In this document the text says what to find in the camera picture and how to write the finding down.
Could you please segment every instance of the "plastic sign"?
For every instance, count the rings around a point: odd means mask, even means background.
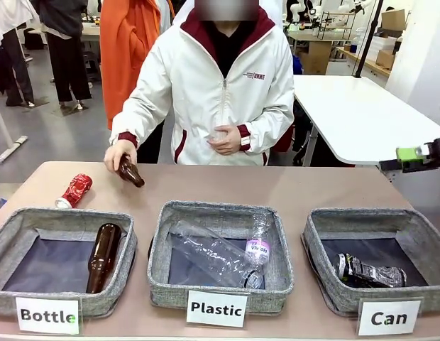
[[[17,297],[16,314],[23,332],[79,334],[78,301]]]
[[[364,302],[359,336],[410,334],[414,331],[421,301]]]
[[[243,327],[247,296],[189,291],[187,322]]]

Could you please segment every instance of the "brown glass bottle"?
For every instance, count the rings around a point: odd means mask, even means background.
[[[121,162],[119,164],[118,174],[123,180],[130,181],[136,187],[144,186],[144,180],[138,174],[137,167],[129,161],[126,154],[122,155]]]
[[[116,224],[107,223],[99,228],[87,264],[87,293],[99,293],[103,290],[108,275],[114,270],[121,234],[121,228]]]

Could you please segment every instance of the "hand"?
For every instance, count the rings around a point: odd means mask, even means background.
[[[112,173],[117,172],[121,157],[124,154],[129,156],[130,161],[134,165],[136,164],[135,145],[129,140],[118,140],[113,146],[106,150],[104,159],[106,168]]]
[[[223,131],[226,137],[220,140],[209,140],[212,148],[221,155],[231,155],[241,149],[241,133],[237,126],[218,126],[215,131]]]

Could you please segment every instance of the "black pole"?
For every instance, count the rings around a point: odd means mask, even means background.
[[[376,9],[375,18],[371,22],[370,33],[367,37],[367,42],[365,43],[365,47],[363,49],[363,54],[361,61],[359,62],[359,66],[357,67],[355,78],[361,78],[361,73],[363,66],[365,64],[365,59],[367,58],[368,50],[370,50],[371,41],[373,40],[373,35],[375,34],[375,29],[378,26],[379,15],[381,14],[381,8],[383,7],[384,0],[378,0],[378,8]]]

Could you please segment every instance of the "person's right hand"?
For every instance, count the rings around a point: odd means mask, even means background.
[[[136,164],[135,145],[129,140],[118,140],[113,146],[106,150],[104,159],[106,168],[110,172],[115,173],[119,169],[119,163],[124,154],[130,157],[130,161],[134,165]]]

